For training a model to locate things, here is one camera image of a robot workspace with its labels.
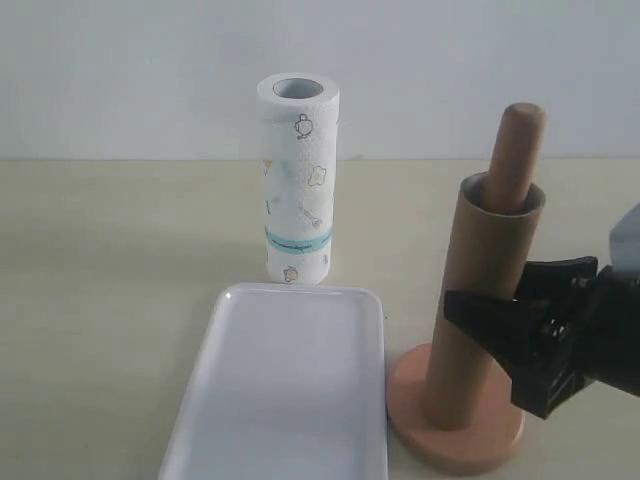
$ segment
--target paper towel roll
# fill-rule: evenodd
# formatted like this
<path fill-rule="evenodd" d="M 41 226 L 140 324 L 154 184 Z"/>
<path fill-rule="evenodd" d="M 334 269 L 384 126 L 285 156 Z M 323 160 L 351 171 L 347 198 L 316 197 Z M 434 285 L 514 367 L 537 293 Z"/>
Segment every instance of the paper towel roll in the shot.
<path fill-rule="evenodd" d="M 329 273 L 339 91 L 307 73 L 258 84 L 267 270 L 277 282 L 316 284 Z"/>

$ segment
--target table surface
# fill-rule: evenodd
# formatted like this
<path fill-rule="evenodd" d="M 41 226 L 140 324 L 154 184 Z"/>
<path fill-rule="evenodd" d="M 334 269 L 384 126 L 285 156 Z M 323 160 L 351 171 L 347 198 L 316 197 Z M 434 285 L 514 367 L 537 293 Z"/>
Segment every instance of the table surface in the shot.
<path fill-rule="evenodd" d="M 338 168 L 325 283 L 385 309 L 387 366 L 429 340 L 458 184 L 484 161 Z M 548 160 L 531 257 L 597 255 L 640 161 Z M 225 287 L 267 281 L 253 162 L 0 162 L 0 477 L 154 479 Z M 390 479 L 443 478 L 389 432 Z M 486 478 L 635 478 L 640 403 L 593 385 Z"/>

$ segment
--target white plastic tray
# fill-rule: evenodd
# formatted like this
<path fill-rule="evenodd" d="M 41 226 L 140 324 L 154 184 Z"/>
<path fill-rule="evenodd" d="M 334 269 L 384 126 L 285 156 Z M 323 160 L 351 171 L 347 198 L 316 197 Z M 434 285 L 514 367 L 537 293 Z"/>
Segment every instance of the white plastic tray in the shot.
<path fill-rule="evenodd" d="M 216 303 L 160 480 L 386 480 L 382 309 L 241 284 Z"/>

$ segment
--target wooden knob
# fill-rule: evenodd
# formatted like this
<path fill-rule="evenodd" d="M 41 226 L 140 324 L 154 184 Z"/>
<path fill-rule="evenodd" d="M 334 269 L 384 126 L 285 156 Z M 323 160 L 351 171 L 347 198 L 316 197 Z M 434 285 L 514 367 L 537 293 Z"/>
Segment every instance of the wooden knob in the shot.
<path fill-rule="evenodd" d="M 507 215 L 522 208 L 546 122 L 545 111 L 533 103 L 514 103 L 505 109 L 484 188 L 485 210 Z"/>

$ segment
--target white wall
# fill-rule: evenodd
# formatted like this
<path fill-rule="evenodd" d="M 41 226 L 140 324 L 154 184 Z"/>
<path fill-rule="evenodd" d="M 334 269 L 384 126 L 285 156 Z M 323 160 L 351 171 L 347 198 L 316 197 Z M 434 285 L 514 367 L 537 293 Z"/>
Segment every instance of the white wall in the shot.
<path fill-rule="evenodd" d="M 13 0 L 0 158 L 254 158 L 254 92 L 342 90 L 340 157 L 481 157 L 502 109 L 547 156 L 640 155 L 636 0 Z"/>

